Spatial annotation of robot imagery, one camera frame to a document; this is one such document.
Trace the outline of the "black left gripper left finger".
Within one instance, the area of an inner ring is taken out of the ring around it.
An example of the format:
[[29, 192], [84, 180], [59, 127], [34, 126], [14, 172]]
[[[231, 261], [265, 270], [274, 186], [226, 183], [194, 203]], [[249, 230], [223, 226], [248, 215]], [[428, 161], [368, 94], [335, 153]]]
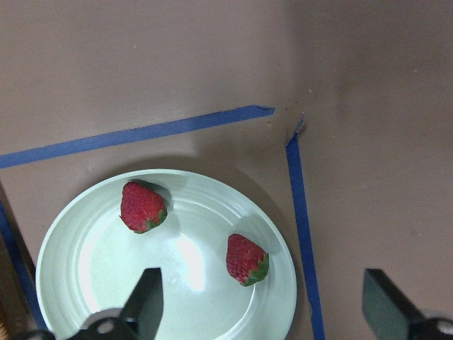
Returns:
[[96, 320], [72, 339], [155, 339], [163, 312], [161, 269], [147, 268], [118, 316]]

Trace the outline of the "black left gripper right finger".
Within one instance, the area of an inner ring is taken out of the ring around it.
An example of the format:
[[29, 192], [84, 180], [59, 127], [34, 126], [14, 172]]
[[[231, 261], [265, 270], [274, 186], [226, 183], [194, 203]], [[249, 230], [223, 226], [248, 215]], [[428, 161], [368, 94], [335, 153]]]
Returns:
[[378, 268], [365, 269], [362, 312], [377, 339], [451, 339], [452, 319], [425, 316]]

